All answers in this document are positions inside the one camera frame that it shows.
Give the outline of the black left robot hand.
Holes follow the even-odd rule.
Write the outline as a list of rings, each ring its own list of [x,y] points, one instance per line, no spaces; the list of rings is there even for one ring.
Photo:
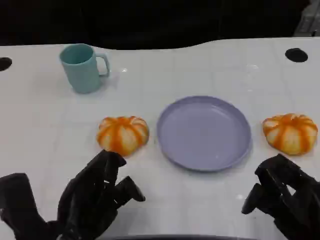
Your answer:
[[[68,183],[57,209],[62,240],[95,240],[113,223],[120,207],[130,200],[146,200],[129,176],[117,182],[119,168],[126,163],[120,154],[102,150]]]

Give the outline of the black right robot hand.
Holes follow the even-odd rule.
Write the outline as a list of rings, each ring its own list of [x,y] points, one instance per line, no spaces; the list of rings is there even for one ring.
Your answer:
[[[320,238],[320,183],[282,154],[264,160],[241,212],[270,215],[288,240]]]

